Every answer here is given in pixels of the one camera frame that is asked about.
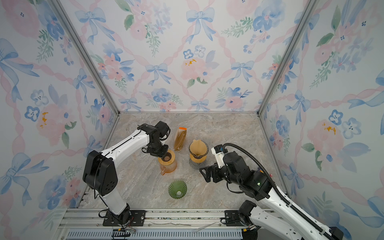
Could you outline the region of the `orange glass carafe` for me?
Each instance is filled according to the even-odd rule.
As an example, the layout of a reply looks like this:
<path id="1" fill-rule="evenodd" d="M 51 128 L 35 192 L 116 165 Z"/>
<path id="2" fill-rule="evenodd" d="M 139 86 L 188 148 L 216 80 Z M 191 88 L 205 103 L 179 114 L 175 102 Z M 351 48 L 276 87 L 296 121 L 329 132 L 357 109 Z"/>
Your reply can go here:
<path id="1" fill-rule="evenodd" d="M 160 165 L 161 175 L 164 176 L 165 174 L 172 173 L 177 168 L 177 163 L 173 162 L 170 165 L 164 166 Z"/>

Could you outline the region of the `orange coffee filter pack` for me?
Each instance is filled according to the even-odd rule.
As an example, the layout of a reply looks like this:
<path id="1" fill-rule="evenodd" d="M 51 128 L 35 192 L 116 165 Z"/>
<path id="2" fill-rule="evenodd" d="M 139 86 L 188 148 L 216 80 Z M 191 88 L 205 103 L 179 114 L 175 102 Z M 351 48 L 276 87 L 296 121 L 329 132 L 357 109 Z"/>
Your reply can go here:
<path id="1" fill-rule="evenodd" d="M 175 142 L 174 142 L 175 151 L 182 150 L 186 136 L 187 136 L 187 128 L 179 127 L 175 135 Z"/>

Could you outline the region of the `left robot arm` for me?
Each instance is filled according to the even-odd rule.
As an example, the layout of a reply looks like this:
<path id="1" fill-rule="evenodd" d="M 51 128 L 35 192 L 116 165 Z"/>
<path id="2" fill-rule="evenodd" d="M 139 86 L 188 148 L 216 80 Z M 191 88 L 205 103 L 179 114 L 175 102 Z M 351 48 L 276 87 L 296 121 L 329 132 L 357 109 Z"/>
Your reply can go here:
<path id="1" fill-rule="evenodd" d="M 132 219 L 129 204 L 116 189 L 118 167 L 138 150 L 152 157 L 165 157 L 169 146 L 165 145 L 164 141 L 170 132 L 169 126 L 162 121 L 155 126 L 142 124 L 131 135 L 112 147 L 88 153 L 83 181 L 94 190 L 96 198 L 102 199 L 114 223 L 125 227 Z"/>

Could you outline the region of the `wooden ring dripper holder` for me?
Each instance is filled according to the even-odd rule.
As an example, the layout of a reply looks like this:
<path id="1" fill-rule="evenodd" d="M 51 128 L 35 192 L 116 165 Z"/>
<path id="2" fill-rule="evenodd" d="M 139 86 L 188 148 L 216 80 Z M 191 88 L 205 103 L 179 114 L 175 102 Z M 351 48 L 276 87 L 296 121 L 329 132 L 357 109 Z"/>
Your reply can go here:
<path id="1" fill-rule="evenodd" d="M 193 162 L 193 163 L 196 163 L 196 164 L 201 164 L 203 163 L 207 158 L 207 154 L 203 154 L 203 155 L 195 155 L 193 153 L 190 153 L 190 160 Z"/>

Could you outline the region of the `grey glass carafe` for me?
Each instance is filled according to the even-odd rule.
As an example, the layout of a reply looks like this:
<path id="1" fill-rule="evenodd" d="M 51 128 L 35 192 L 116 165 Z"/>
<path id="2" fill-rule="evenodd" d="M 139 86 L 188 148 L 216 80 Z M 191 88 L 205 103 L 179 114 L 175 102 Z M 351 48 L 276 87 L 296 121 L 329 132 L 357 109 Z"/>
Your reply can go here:
<path id="1" fill-rule="evenodd" d="M 204 168 L 207 165 L 207 162 L 204 161 L 204 162 L 201 162 L 201 163 L 196 163 L 196 162 L 194 162 L 192 160 L 189 160 L 189 165 L 194 170 L 199 170 L 200 168 Z"/>

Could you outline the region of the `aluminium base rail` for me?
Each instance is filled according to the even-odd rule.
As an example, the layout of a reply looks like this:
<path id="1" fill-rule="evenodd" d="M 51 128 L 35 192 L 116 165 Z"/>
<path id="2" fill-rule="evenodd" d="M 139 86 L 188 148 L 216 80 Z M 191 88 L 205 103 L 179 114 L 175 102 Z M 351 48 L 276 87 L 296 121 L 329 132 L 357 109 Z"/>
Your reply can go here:
<path id="1" fill-rule="evenodd" d="M 147 209 L 142 226 L 108 227 L 102 209 L 69 209 L 54 240 L 284 240 L 264 228 L 221 223 L 235 209 Z"/>

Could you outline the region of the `green glass dripper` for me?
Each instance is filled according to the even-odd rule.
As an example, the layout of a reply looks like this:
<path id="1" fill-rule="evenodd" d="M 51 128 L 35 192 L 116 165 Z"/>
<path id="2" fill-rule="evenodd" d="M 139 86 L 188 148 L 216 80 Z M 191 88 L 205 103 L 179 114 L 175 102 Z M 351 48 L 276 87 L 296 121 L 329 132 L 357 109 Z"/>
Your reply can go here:
<path id="1" fill-rule="evenodd" d="M 171 198 L 181 199 L 186 195 L 188 191 L 188 187 L 184 181 L 178 180 L 178 181 L 173 181 L 169 185 L 168 191 Z"/>

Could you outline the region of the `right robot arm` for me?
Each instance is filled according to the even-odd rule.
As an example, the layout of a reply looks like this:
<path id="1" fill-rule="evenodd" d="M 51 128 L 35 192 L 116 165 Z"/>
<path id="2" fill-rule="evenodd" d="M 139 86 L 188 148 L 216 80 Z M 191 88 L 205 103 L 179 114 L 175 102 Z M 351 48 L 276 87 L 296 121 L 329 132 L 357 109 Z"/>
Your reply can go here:
<path id="1" fill-rule="evenodd" d="M 236 152 L 214 152 L 216 163 L 200 168 L 206 182 L 239 186 L 239 192 L 252 198 L 238 210 L 247 230 L 264 228 L 285 240 L 341 240 L 344 233 L 311 217 L 270 180 L 265 171 L 251 170 Z"/>

